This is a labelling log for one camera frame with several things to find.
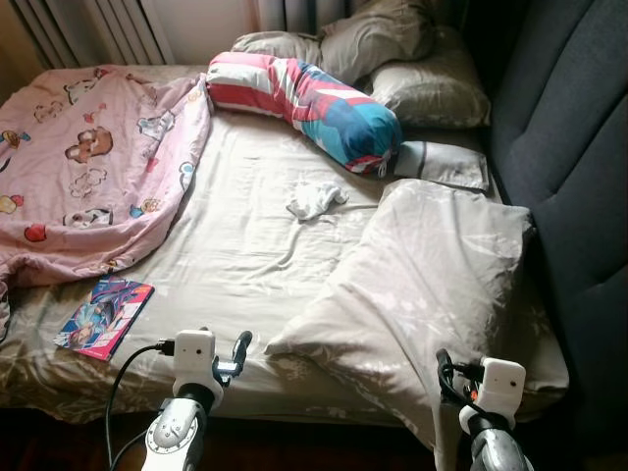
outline pink blanket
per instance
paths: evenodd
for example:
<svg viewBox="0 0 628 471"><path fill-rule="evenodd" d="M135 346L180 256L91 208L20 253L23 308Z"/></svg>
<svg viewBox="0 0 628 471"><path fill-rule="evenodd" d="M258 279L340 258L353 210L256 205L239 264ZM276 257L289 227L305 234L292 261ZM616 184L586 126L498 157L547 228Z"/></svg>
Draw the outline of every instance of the pink blanket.
<svg viewBox="0 0 628 471"><path fill-rule="evenodd" d="M9 287L119 271L164 240L209 130L204 75L50 71L0 108L0 341Z"/></svg>

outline book cover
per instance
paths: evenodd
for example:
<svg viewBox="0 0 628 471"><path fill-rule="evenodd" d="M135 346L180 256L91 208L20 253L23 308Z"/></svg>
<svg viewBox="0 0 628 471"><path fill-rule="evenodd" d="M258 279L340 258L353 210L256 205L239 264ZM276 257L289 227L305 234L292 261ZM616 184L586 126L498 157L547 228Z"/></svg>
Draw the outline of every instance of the book cover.
<svg viewBox="0 0 628 471"><path fill-rule="evenodd" d="M53 341L108 361L154 290L110 275L102 278Z"/></svg>

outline white curtain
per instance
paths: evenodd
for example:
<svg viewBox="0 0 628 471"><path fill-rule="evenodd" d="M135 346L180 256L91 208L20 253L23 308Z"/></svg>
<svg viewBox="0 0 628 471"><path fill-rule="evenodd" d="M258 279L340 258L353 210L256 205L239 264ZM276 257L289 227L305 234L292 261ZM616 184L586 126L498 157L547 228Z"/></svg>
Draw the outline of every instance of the white curtain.
<svg viewBox="0 0 628 471"><path fill-rule="evenodd" d="M253 0L260 30L316 33L367 0Z"/></svg>

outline upholstered headboard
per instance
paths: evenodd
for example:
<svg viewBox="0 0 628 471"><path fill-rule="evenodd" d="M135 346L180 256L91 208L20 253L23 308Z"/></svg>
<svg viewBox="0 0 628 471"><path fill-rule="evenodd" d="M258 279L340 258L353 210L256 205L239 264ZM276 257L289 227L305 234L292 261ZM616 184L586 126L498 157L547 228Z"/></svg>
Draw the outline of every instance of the upholstered headboard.
<svg viewBox="0 0 628 471"><path fill-rule="evenodd" d="M628 7L515 3L529 4L497 88L488 153L504 199L533 211L527 268L570 371L571 391L546 420L573 434L573 450L625 449Z"/></svg>

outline red and blue pillowcase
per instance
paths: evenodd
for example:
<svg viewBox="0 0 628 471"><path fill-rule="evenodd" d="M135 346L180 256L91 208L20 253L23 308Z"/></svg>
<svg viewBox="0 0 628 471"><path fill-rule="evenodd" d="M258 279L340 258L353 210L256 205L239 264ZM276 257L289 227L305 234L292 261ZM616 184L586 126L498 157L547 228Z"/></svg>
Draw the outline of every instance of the red and blue pillowcase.
<svg viewBox="0 0 628 471"><path fill-rule="evenodd" d="M284 118L354 173L384 173L402 142L392 111L297 59L224 52L207 84L217 106Z"/></svg>

